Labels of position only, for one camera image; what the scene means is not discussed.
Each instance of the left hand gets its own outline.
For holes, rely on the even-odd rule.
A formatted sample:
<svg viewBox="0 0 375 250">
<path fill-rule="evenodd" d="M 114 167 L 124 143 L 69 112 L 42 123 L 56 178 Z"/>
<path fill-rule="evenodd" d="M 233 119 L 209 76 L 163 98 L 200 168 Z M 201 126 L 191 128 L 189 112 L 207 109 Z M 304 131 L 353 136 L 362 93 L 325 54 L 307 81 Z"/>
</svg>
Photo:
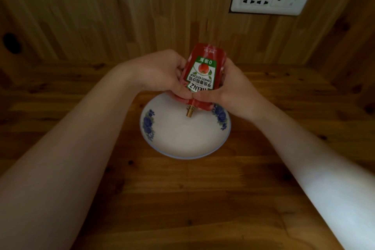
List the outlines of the left hand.
<svg viewBox="0 0 375 250">
<path fill-rule="evenodd" d="M 150 53 L 124 63 L 134 71 L 135 81 L 141 90 L 172 91 L 191 99 L 192 93 L 179 82 L 186 60 L 174 50 Z"/>
</svg>

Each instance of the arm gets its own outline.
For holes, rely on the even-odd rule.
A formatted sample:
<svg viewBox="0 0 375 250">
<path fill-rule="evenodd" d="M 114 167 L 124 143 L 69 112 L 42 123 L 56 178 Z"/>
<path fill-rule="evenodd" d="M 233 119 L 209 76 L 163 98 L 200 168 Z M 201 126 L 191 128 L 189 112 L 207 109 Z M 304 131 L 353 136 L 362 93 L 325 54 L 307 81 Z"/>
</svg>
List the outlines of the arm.
<svg viewBox="0 0 375 250">
<path fill-rule="evenodd" d="M 194 98 L 251 121 L 271 142 L 345 249 L 375 249 L 375 176 L 302 128 L 227 60 L 221 88 Z"/>
<path fill-rule="evenodd" d="M 0 179 L 0 249 L 69 249 L 134 97 L 147 89 L 191 98 L 177 79 L 184 66 L 169 50 L 116 66 L 27 151 Z"/>
</svg>

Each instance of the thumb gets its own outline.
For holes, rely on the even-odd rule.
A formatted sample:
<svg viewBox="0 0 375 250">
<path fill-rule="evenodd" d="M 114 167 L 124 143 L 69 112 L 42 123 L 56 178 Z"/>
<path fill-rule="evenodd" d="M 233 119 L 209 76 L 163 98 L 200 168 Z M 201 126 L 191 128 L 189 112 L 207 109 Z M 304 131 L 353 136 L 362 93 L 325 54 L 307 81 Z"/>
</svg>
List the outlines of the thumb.
<svg viewBox="0 0 375 250">
<path fill-rule="evenodd" d="M 204 90 L 193 94 L 194 99 L 203 102 L 218 103 L 220 101 L 220 89 L 217 90 Z"/>
<path fill-rule="evenodd" d="M 180 96 L 181 98 L 184 99 L 191 99 L 193 98 L 192 93 L 190 90 L 184 86 L 181 85 L 180 82 L 176 81 L 173 82 L 173 85 L 171 87 L 171 91 L 175 93 L 177 96 Z"/>
</svg>

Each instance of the gold nozzle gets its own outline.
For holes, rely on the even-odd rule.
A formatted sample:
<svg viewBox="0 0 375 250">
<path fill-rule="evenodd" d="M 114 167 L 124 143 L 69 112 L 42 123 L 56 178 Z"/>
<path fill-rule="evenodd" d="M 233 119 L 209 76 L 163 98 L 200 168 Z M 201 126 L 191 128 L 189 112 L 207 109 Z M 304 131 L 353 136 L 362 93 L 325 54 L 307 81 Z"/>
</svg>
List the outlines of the gold nozzle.
<svg viewBox="0 0 375 250">
<path fill-rule="evenodd" d="M 194 106 L 189 105 L 186 108 L 186 110 L 187 110 L 186 116 L 189 117 L 189 118 L 191 118 L 191 115 L 193 115 L 193 112 L 194 112 Z"/>
</svg>

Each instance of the tomato illustration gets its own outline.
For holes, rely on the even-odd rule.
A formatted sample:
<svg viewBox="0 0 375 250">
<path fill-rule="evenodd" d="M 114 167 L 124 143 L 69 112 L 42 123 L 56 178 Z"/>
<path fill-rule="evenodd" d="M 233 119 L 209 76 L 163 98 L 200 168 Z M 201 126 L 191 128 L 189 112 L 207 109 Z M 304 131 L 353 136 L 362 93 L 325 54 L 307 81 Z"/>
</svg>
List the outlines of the tomato illustration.
<svg viewBox="0 0 375 250">
<path fill-rule="evenodd" d="M 207 74 L 209 73 L 209 70 L 210 70 L 210 67 L 208 66 L 208 64 L 205 64 L 205 63 L 201 63 L 198 67 L 198 71 L 202 74 Z"/>
</svg>

